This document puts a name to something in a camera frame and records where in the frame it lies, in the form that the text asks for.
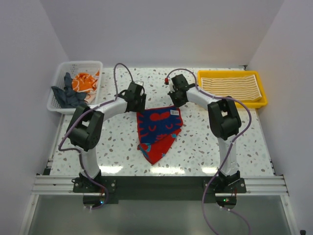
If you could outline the yellow striped Doraemon towel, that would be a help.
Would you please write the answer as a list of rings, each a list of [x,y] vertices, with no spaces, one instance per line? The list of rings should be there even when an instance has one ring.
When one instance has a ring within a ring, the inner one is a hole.
[[[201,87],[217,96],[231,96],[240,101],[254,102],[262,95],[255,75],[227,78],[201,78]]]

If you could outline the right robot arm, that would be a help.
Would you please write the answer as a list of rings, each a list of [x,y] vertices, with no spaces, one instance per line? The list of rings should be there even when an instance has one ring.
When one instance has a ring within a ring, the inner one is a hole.
[[[220,148],[220,168],[218,177],[213,180],[223,192],[229,192],[240,179],[237,166],[236,147],[233,139],[239,134],[242,125],[237,107],[237,100],[230,96],[219,97],[207,93],[196,84],[189,84],[183,74],[165,78],[173,104],[181,107],[187,102],[200,105],[208,111],[209,127],[218,139]]]

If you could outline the red patterned towel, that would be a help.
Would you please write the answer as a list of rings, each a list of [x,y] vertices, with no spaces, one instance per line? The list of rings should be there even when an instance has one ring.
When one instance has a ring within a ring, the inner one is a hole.
[[[178,107],[145,110],[136,114],[138,150],[152,165],[161,160],[181,132],[183,121]]]

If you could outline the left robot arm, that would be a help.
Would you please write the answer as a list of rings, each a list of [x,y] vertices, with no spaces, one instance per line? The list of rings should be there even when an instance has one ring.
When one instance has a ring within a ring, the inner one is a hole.
[[[79,153],[80,174],[86,178],[84,186],[90,192],[97,192],[102,186],[96,146],[101,137],[103,122],[127,112],[142,113],[145,103],[146,94],[142,84],[131,82],[128,88],[118,93],[113,100],[93,106],[84,104],[76,107],[65,138],[74,145],[69,150]]]

